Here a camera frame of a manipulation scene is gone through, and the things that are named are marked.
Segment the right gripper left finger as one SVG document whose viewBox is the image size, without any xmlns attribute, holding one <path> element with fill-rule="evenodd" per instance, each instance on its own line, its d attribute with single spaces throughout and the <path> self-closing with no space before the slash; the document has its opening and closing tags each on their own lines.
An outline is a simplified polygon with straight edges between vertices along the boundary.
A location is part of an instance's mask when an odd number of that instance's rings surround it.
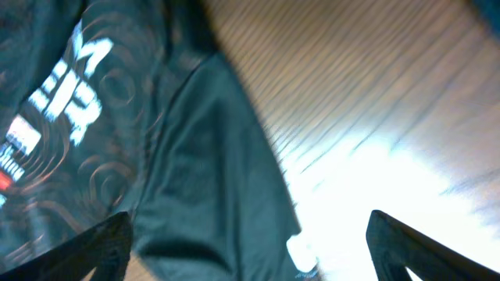
<svg viewBox="0 0 500 281">
<path fill-rule="evenodd" d="M 119 212 L 72 240 L 1 274 L 1 281 L 122 281 L 130 260 L 133 230 Z"/>
</svg>

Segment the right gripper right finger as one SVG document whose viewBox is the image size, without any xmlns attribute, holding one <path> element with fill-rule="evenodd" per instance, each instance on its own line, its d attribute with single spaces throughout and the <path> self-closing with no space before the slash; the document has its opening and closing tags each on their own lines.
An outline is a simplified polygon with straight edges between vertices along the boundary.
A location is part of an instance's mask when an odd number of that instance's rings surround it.
<svg viewBox="0 0 500 281">
<path fill-rule="evenodd" d="M 379 280 L 491 280 L 499 273 L 472 261 L 385 212 L 373 210 L 366 242 Z"/>
</svg>

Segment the black orange-patterned jersey shirt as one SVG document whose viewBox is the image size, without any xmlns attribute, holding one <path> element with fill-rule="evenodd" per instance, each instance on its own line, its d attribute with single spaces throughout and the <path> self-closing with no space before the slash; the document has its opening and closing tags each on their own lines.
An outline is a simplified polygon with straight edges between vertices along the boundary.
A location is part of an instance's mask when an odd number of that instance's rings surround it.
<svg viewBox="0 0 500 281">
<path fill-rule="evenodd" d="M 320 277 L 200 2 L 2 2 L 2 271 L 118 212 L 160 280 Z"/>
</svg>

